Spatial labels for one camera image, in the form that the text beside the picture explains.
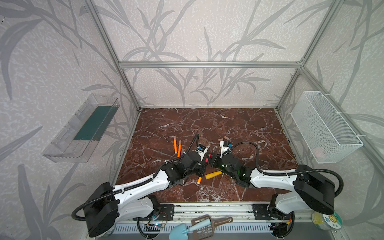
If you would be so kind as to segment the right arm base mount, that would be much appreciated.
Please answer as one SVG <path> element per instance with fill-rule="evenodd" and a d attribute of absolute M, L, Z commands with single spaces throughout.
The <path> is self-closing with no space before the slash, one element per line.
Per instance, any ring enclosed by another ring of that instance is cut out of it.
<path fill-rule="evenodd" d="M 268 209 L 269 204 L 253 204 L 252 212 L 255 220 L 259 221 L 280 221 L 282 217 L 280 215 L 273 214 Z"/>

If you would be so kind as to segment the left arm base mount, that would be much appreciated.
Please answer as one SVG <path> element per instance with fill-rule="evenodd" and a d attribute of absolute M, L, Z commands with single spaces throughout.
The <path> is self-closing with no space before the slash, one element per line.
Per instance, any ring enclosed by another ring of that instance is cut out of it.
<path fill-rule="evenodd" d="M 160 204 L 159 207 L 154 208 L 154 210 L 148 216 L 149 220 L 159 220 L 159 221 L 171 221 L 174 218 L 175 205 L 173 204 Z"/>

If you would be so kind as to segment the light blue toy shovel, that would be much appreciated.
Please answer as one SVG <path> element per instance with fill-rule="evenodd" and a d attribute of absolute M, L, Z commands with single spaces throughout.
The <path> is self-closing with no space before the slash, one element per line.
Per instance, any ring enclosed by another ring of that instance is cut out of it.
<path fill-rule="evenodd" d="M 199 223 L 187 228 L 185 224 L 180 224 L 176 227 L 174 227 L 169 235 L 169 240 L 187 240 L 188 233 L 202 229 L 208 225 L 211 224 L 210 219 L 205 219 L 203 221 L 200 221 Z"/>

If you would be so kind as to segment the small circuit board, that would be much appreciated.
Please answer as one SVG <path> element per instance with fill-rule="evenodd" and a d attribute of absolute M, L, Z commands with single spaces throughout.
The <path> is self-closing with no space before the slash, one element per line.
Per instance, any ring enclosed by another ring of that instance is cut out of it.
<path fill-rule="evenodd" d="M 152 232 L 159 232 L 164 227 L 165 227 L 165 224 L 163 223 L 154 223 L 154 224 L 148 223 L 145 225 L 145 229 L 147 231 L 152 231 Z"/>

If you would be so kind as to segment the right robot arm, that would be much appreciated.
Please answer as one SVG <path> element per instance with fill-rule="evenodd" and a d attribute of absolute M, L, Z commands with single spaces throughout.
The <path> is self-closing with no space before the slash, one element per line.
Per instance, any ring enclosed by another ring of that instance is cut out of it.
<path fill-rule="evenodd" d="M 336 172 L 327 169 L 312 169 L 299 165 L 288 171 L 269 171 L 243 165 L 231 151 L 208 155 L 209 164 L 231 177 L 237 185 L 248 188 L 272 188 L 286 190 L 274 195 L 270 202 L 273 211 L 289 214 L 294 211 L 312 209 L 332 215 L 335 197 L 344 189 L 344 180 Z"/>

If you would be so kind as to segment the yellow toy shovel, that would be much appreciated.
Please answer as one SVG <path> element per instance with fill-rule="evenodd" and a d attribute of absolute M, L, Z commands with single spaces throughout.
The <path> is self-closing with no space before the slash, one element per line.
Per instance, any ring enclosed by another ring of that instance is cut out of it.
<path fill-rule="evenodd" d="M 206 180 L 212 179 L 214 177 L 217 177 L 222 174 L 222 171 L 213 172 L 210 174 L 205 175 Z"/>

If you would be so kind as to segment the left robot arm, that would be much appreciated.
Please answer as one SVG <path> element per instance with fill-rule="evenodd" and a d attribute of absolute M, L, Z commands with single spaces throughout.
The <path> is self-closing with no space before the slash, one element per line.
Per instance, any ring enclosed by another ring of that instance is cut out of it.
<path fill-rule="evenodd" d="M 152 194 L 183 185 L 192 175 L 203 176 L 207 157 L 207 150 L 197 149 L 165 162 L 155 173 L 139 180 L 115 186 L 105 182 L 73 210 L 71 217 L 86 222 L 91 238 L 106 234 L 118 222 L 148 217 L 160 207 Z"/>

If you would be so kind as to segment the clear plastic wall bin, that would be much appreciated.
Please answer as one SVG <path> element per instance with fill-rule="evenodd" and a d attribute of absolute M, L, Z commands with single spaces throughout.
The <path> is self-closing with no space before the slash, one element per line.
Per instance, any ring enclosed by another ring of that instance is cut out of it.
<path fill-rule="evenodd" d="M 117 97 L 90 94 L 42 155 L 55 163 L 86 163 L 120 107 Z"/>

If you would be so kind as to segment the brown toy rake sieve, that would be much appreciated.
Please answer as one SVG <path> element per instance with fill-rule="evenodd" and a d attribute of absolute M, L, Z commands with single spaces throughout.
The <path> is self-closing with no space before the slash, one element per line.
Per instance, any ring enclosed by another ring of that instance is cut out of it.
<path fill-rule="evenodd" d="M 204 221 L 204 220 L 210 220 L 211 223 L 208 226 L 205 226 L 203 228 L 200 228 L 198 230 L 193 231 L 193 237 L 194 240 L 206 240 L 210 237 L 212 237 L 215 233 L 215 228 L 224 224 L 232 223 L 233 218 L 232 217 L 226 217 L 221 219 L 212 219 L 210 215 L 204 215 L 199 218 L 192 219 L 191 223 L 192 226 Z"/>

